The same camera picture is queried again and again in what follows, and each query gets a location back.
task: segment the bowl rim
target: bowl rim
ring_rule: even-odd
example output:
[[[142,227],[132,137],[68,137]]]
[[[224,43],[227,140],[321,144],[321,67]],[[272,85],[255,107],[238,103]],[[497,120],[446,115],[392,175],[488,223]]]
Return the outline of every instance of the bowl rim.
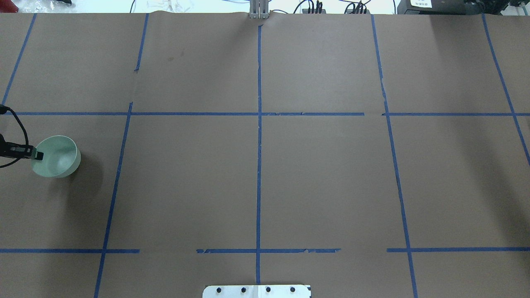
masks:
[[[57,176],[60,176],[62,174],[64,174],[66,171],[68,171],[68,169],[75,163],[75,160],[77,159],[77,155],[79,154],[79,149],[77,148],[77,144],[74,142],[74,140],[72,140],[70,137],[67,137],[67,136],[63,136],[63,135],[55,135],[55,136],[50,136],[50,137],[47,137],[45,139],[43,139],[39,144],[37,144],[37,146],[35,146],[35,149],[37,149],[37,147],[39,147],[42,143],[44,143],[45,141],[51,139],[51,138],[67,138],[72,144],[74,144],[74,147],[75,147],[75,157],[74,157],[74,161],[72,162],[72,164],[64,171],[58,173],[58,174],[55,174],[55,175],[43,175],[41,173],[37,173],[35,172],[35,168],[33,167],[33,164],[35,163],[35,160],[31,160],[32,163],[32,170],[39,176],[42,176],[42,177],[47,177],[47,178],[50,178],[50,177],[57,177]]]

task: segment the metal plate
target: metal plate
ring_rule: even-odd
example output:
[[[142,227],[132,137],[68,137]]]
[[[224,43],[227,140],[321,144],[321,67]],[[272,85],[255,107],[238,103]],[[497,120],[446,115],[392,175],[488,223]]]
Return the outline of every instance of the metal plate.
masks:
[[[253,298],[310,298],[308,285],[252,285],[208,286],[202,298],[253,297]]]

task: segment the green bowl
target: green bowl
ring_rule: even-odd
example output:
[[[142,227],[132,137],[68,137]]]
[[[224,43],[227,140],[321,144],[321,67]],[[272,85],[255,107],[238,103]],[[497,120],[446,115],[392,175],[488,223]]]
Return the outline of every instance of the green bowl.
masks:
[[[49,137],[40,142],[36,149],[44,153],[44,157],[41,161],[31,160],[31,167],[43,177],[66,177],[75,172],[81,163],[79,148],[69,137]]]

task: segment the cable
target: cable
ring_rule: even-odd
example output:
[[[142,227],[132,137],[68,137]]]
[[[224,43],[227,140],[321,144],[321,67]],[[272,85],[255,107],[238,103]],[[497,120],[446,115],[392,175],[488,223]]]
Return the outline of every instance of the cable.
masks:
[[[15,111],[13,111],[11,108],[9,107],[6,107],[6,109],[11,112],[11,114],[13,115],[13,117],[15,117],[15,120],[16,122],[19,123],[19,126],[20,128],[22,128],[22,132],[24,133],[24,141],[26,142],[26,146],[29,145],[29,140],[28,140],[28,132],[26,132],[26,129],[24,128],[24,125],[22,125],[22,122],[20,122],[20,119],[19,117],[16,115]],[[7,163],[7,164],[4,164],[4,165],[0,165],[0,169],[1,168],[6,168],[12,164],[14,164],[15,162],[19,161],[20,159],[15,159],[14,161],[10,162],[10,163]]]
[[[315,9],[315,3],[313,2],[313,0],[303,0],[303,1],[300,2],[298,5],[296,5],[295,11],[294,11],[293,13],[296,13],[296,10],[300,7],[300,5],[301,5],[302,3],[304,3],[304,2],[306,2],[306,1],[309,1],[309,3],[310,3],[310,6],[309,6],[309,8],[308,8],[308,10],[307,10],[308,13],[311,12],[311,7],[313,7],[313,9]]]
[[[339,0],[339,1],[342,1],[342,2],[348,2],[349,4],[346,6],[346,9],[344,10],[344,14],[362,14],[362,13],[366,13],[366,11],[368,10],[367,7],[366,7],[366,3],[372,1],[372,0],[369,0],[368,2],[366,3],[363,3],[362,1],[360,2],[352,2],[352,1],[346,1],[346,0]],[[353,9],[350,13],[348,13],[348,9],[350,8],[350,6],[353,5]]]
[[[136,0],[132,0],[131,9],[129,9],[129,13],[133,12],[133,5],[134,5],[135,2],[136,2]]]

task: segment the blue tape line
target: blue tape line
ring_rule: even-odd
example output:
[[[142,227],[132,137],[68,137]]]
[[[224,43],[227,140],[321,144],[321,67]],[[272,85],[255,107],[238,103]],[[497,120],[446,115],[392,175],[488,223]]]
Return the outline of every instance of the blue tape line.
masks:
[[[24,50],[26,49],[26,45],[28,44],[31,30],[33,29],[33,24],[35,24],[36,18],[37,18],[37,14],[34,13],[33,18],[31,19],[30,27],[28,28],[28,32],[26,33],[26,38],[24,39],[24,43],[22,44],[22,48],[20,49],[19,57],[16,59],[15,67],[13,68],[13,72],[11,73],[11,78],[9,79],[7,88],[5,89],[4,99],[2,100],[2,104],[5,104],[5,102],[7,101],[7,96],[9,95],[11,84],[13,84],[13,80],[15,79],[16,70],[19,69],[20,60],[22,59],[22,55],[24,54]]]
[[[339,252],[340,248],[293,248],[293,249],[281,249],[281,248],[264,248],[261,249],[261,253],[336,253]]]
[[[142,41],[140,43],[140,51],[138,52],[138,61],[136,62],[136,69],[135,72],[138,72],[140,69],[140,62],[142,61],[142,52],[144,51],[144,41],[145,41],[145,32],[147,31],[147,22],[149,21],[149,14],[145,14],[145,21],[144,21],[144,32],[142,33]]]
[[[513,116],[512,113],[384,113],[383,116]]]
[[[263,116],[364,116],[364,113],[334,113],[334,112],[266,112],[263,113]]]
[[[110,201],[109,217],[107,219],[107,228],[105,229],[105,238],[103,240],[103,252],[101,253],[100,266],[98,270],[98,279],[96,280],[96,288],[94,291],[94,298],[98,298],[99,288],[101,285],[101,276],[103,275],[103,265],[105,264],[105,251],[109,243],[110,225],[112,223],[112,216],[114,214],[114,205],[116,204],[116,194],[118,193],[118,182],[120,180],[121,165],[123,163],[123,154],[125,152],[125,143],[127,142],[127,134],[129,133],[129,123],[131,120],[131,112],[133,110],[133,103],[129,104],[129,111],[127,112],[127,121],[125,122],[125,130],[123,131],[123,140],[121,141],[120,158],[118,160],[118,169],[116,170],[116,179],[114,180],[114,190],[112,191],[112,199]]]
[[[197,253],[336,253],[340,248],[227,248],[227,249],[197,249]]]
[[[20,116],[126,116],[127,112],[17,112]],[[132,112],[132,116],[258,116],[256,112]],[[362,112],[263,112],[262,116],[365,116]],[[512,113],[388,113],[389,116],[513,116]],[[530,113],[515,113],[530,116]]]
[[[105,253],[140,253],[139,249],[107,249]]]
[[[134,112],[133,116],[257,116],[254,112]]]
[[[198,249],[197,253],[256,253],[254,248]]]
[[[256,195],[256,284],[261,284],[261,27],[258,26],[258,174]]]
[[[103,249],[2,248],[0,253],[102,253]],[[108,249],[106,253],[140,253],[139,249]]]
[[[528,162],[528,165],[530,165],[530,154],[528,153],[528,148],[526,147],[525,139],[523,137],[523,132],[521,132],[521,127],[519,126],[519,121],[517,120],[517,116],[514,110],[514,105],[511,102],[510,94],[508,93],[508,88],[506,87],[506,82],[504,81],[504,77],[502,76],[502,71],[500,70],[499,62],[497,61],[497,55],[495,55],[493,43],[491,42],[491,38],[490,38],[490,32],[488,30],[488,24],[486,23],[486,15],[484,13],[482,13],[482,23],[484,24],[484,30],[486,32],[486,37],[488,38],[488,44],[490,45],[491,56],[493,57],[493,62],[495,62],[495,67],[497,68],[497,73],[499,74],[500,82],[502,84],[502,88],[504,89],[504,94],[506,95],[506,100],[508,101],[508,105],[510,106],[510,111],[514,118],[514,123],[515,123],[515,127],[517,128],[517,133],[519,134],[519,139],[521,140],[523,150],[525,151],[526,161]]]
[[[432,248],[388,248],[387,252],[475,252],[475,251],[530,251],[530,247],[432,247]]]
[[[401,220],[403,222],[403,232],[405,234],[405,244],[407,245],[407,248],[410,249],[410,238],[409,238],[409,228],[407,226],[407,217],[405,215],[405,204],[403,202],[403,192],[401,190],[401,179],[399,176],[399,169],[398,169],[398,160],[396,158],[396,152],[395,152],[395,146],[394,146],[394,136],[392,134],[392,124],[390,122],[390,116],[389,116],[389,110],[388,110],[388,101],[386,98],[386,91],[385,86],[383,85],[383,68],[381,66],[381,56],[379,54],[379,44],[377,42],[377,32],[375,29],[375,19],[374,15],[370,15],[372,18],[372,30],[374,32],[374,44],[375,44],[375,54],[377,56],[377,66],[379,68],[379,80],[381,82],[381,92],[383,93],[383,99],[385,103],[385,114],[386,114],[386,125],[388,127],[388,136],[390,138],[390,148],[392,150],[392,160],[394,162],[394,172],[396,176],[396,183],[397,183],[397,193],[399,194],[399,201],[401,205]],[[409,259],[409,271],[410,271],[410,279],[412,284],[412,293],[414,295],[414,298],[418,298],[418,289],[416,287],[416,275],[414,274],[414,264],[412,262],[412,253],[407,252],[407,256]]]
[[[20,116],[126,116],[126,112],[17,112]]]

